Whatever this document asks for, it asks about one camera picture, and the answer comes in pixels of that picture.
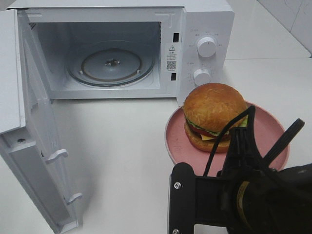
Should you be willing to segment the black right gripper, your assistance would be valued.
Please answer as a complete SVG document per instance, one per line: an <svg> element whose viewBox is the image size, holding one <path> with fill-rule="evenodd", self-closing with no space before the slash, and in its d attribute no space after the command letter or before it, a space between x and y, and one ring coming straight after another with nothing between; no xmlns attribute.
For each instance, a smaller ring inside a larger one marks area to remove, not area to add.
<svg viewBox="0 0 312 234"><path fill-rule="evenodd" d="M234 178L264 177L262 156L254 134L236 127L232 134L220 176ZM233 207L234 195L227 188L229 180L197 176L187 163L178 163L170 175L169 232L192 234L196 224L225 227L230 234L242 234L243 225Z"/></svg>

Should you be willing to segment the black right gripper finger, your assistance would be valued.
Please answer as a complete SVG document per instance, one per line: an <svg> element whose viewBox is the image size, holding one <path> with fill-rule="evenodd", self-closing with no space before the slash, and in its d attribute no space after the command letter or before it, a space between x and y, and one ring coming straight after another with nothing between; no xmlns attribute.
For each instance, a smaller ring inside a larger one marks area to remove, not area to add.
<svg viewBox="0 0 312 234"><path fill-rule="evenodd" d="M264 162L266 166L269 166L279 154L289 145L293 138L303 128L305 122L298 118L277 140L273 147L264 156Z"/></svg>

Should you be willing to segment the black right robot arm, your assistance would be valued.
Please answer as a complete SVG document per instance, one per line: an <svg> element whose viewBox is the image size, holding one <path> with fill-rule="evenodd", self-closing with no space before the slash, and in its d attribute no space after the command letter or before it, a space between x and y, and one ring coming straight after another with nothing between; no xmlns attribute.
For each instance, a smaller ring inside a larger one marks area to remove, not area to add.
<svg viewBox="0 0 312 234"><path fill-rule="evenodd" d="M312 231L312 167L282 171L269 163L304 122L296 120L261 157L253 125L231 129L231 144L216 177L196 176L187 163L171 174L168 233L192 234L196 224L231 234L309 234Z"/></svg>

